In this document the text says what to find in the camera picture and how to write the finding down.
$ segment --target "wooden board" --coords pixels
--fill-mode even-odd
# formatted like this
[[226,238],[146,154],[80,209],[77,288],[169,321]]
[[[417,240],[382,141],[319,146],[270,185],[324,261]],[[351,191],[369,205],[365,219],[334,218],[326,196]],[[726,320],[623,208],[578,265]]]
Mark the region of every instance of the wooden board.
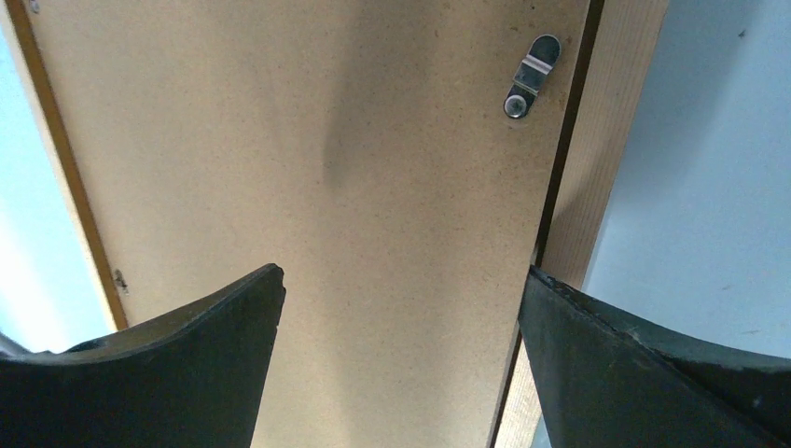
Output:
[[[637,110],[668,0],[606,0],[554,203],[541,269],[581,288]],[[540,413],[519,345],[495,446],[529,446]]]
[[254,446],[484,446],[586,0],[39,4],[130,322],[285,269]]

